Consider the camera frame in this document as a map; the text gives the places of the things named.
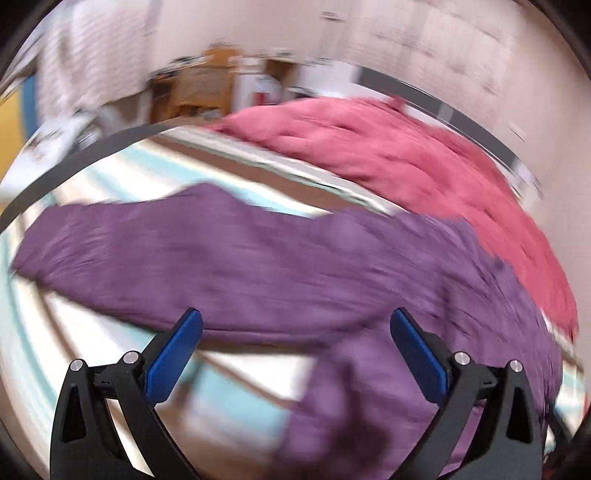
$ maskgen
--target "metal screw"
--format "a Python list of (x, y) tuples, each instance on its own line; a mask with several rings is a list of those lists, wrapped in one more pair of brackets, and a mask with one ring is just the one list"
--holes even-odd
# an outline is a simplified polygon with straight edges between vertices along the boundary
[(79, 358), (77, 358), (76, 360), (74, 360), (70, 364), (70, 370), (72, 370), (73, 372), (77, 372), (83, 366), (84, 366), (84, 362), (82, 360), (80, 360)]
[(470, 355), (466, 352), (458, 352), (453, 356), (454, 360), (460, 365), (467, 365), (470, 363)]
[(132, 364), (136, 363), (138, 361), (138, 359), (139, 359), (139, 353), (134, 352), (134, 351), (127, 352), (123, 356), (123, 361), (128, 365), (132, 365)]
[(516, 373), (519, 373), (523, 370), (523, 364), (519, 360), (511, 360), (511, 362), (509, 362), (509, 366)]

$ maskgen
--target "purple cloth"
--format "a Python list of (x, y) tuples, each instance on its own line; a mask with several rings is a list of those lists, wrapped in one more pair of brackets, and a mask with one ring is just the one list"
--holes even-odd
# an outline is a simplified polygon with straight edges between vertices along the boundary
[[(540, 311), (463, 220), (355, 208), (299, 218), (201, 184), (153, 202), (50, 207), (14, 268), (137, 324), (166, 329), (192, 306), (206, 338), (314, 351), (274, 479), (383, 480), (423, 434), (436, 406), (389, 336), (396, 307), (478, 362), (520, 359), (540, 417), (561, 382)], [(479, 416), (474, 408), (448, 467), (461, 461)]]

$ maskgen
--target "red object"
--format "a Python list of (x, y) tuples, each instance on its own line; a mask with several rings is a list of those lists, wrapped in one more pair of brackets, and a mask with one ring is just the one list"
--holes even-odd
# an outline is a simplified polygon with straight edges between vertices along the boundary
[(214, 129), (325, 168), (408, 210), (464, 217), (574, 339), (577, 307), (566, 275), (505, 177), (474, 143), (409, 117), (403, 105), (399, 99), (299, 100), (242, 110)]
[(268, 93), (267, 92), (255, 92), (252, 96), (252, 103), (254, 106), (267, 105), (268, 104)]

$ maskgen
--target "bed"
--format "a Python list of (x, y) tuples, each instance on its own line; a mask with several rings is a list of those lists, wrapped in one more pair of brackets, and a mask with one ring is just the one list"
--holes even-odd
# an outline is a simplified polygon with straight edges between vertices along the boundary
[[(244, 202), (292, 215), (324, 215), (353, 203), (389, 215), (401, 210), (326, 170), (215, 132), (196, 127), (146, 130), (157, 135), (126, 148), (129, 142), (118, 136), (111, 145), (89, 147), (91, 154), (101, 150), (96, 158), (104, 158), (87, 161), (86, 168), (80, 161), (59, 165), (17, 198), (0, 220), (7, 226), (0, 237), (6, 279), (0, 305), (8, 319), (0, 327), (0, 371), (18, 420), (20, 437), (14, 435), (15, 440), (45, 476), (53, 410), (69, 362), (82, 357), (90, 365), (110, 363), (127, 350), (141, 350), (154, 334), (11, 275), (9, 263), (25, 229), (46, 206), (149, 200), (206, 181)], [(78, 155), (88, 157), (89, 152)], [(208, 476), (260, 478), (280, 442), (290, 407), (300, 399), (313, 360), (297, 351), (202, 347), (159, 414), (183, 452)], [(564, 370), (558, 403), (576, 427), (585, 398), (582, 374), (572, 371)], [(132, 463), (146, 471), (118, 406), (111, 408), (125, 448), (133, 452)]]

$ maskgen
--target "yellow wall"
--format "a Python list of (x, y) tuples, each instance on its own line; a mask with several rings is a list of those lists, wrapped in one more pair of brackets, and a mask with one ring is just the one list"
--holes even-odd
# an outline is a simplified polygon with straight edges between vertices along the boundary
[(12, 165), (25, 144), (21, 116), (21, 90), (16, 89), (0, 100), (0, 179)]

